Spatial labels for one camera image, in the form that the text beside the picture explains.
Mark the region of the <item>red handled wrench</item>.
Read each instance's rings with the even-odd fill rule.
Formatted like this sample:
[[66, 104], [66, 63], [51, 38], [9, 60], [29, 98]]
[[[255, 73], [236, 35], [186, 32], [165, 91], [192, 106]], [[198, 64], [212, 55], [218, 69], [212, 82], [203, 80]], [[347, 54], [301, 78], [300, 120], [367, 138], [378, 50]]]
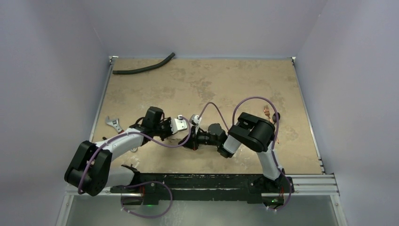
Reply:
[[134, 128], [122, 129], [119, 119], [110, 119], [106, 117], [105, 123], [115, 128], [117, 135], [105, 141], [105, 149], [109, 150], [114, 155], [122, 155], [127, 151], [137, 151], [141, 146], [143, 138], [137, 134], [138, 130]]

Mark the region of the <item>black spoon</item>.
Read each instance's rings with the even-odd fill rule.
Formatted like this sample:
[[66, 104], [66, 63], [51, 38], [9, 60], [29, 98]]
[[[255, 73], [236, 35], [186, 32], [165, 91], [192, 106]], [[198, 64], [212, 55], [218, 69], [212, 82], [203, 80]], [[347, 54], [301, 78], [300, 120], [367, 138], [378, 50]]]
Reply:
[[280, 119], [280, 118], [281, 118], [281, 116], [280, 116], [280, 113], [279, 113], [279, 112], [274, 113], [274, 114], [272, 115], [272, 121], [273, 121], [274, 123], [276, 123], [276, 122], [277, 122], [277, 119]]

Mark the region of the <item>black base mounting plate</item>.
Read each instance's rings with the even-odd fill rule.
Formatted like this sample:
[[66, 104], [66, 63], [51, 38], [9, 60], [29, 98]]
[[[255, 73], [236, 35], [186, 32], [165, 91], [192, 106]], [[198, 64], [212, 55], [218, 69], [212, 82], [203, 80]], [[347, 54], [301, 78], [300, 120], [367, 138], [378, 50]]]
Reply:
[[111, 193], [142, 192], [145, 205], [159, 201], [242, 201], [282, 205], [293, 193], [291, 177], [270, 180], [262, 174], [141, 173], [127, 186], [113, 186]]

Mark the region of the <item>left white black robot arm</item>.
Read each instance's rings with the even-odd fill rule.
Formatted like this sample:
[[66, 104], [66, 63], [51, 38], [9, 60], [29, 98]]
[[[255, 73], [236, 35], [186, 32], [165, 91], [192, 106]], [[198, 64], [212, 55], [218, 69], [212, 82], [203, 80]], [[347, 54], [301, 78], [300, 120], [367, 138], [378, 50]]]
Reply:
[[151, 106], [144, 117], [118, 135], [96, 143], [83, 141], [64, 180], [77, 187], [78, 194], [96, 196], [104, 188], [114, 186], [136, 192], [140, 188], [141, 173], [128, 165], [111, 169], [111, 163], [124, 153], [153, 141], [154, 137], [164, 140], [175, 134], [172, 121], [171, 117], [165, 117], [162, 109]]

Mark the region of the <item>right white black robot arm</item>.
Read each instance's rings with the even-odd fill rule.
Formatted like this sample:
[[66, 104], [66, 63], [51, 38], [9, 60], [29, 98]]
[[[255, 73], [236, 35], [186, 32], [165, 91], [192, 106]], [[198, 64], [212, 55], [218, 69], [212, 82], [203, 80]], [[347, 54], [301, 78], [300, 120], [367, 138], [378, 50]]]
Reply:
[[225, 131], [219, 123], [210, 124], [207, 130], [200, 128], [200, 117], [193, 115], [191, 134], [183, 147], [197, 150], [200, 145], [217, 147], [217, 152], [224, 158], [231, 158], [241, 145], [257, 153], [263, 175], [252, 182], [267, 191], [277, 193], [283, 189], [282, 168], [270, 145], [274, 144], [274, 125], [260, 117], [241, 113], [238, 122]]

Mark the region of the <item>black foam tube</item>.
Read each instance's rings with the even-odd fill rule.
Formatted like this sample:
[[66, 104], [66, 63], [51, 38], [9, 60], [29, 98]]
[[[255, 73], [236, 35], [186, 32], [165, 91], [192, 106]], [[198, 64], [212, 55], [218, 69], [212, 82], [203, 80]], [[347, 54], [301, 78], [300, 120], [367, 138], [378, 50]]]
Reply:
[[162, 61], [160, 61], [157, 64], [146, 66], [146, 67], [143, 67], [143, 68], [133, 69], [133, 70], [113, 70], [112, 74], [115, 74], [115, 75], [133, 75], [133, 74], [139, 74], [139, 73], [143, 73], [143, 72], [152, 71], [152, 70], [158, 69], [158, 68], [166, 65], [175, 56], [176, 56], [176, 54], [174, 52], [172, 52], [168, 57], [166, 57], [165, 59], [163, 59]]

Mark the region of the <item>aluminium frame rail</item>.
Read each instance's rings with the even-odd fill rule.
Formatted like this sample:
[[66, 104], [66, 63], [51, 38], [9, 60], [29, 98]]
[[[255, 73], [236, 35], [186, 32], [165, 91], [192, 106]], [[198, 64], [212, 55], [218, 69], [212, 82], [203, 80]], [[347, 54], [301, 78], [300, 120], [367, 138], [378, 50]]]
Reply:
[[[279, 189], [256, 184], [259, 174], [156, 174], [144, 173], [145, 193], [154, 193], [167, 185], [172, 192], [249, 191], [263, 196], [277, 196]], [[292, 195], [337, 195], [339, 189], [334, 175], [288, 175]]]

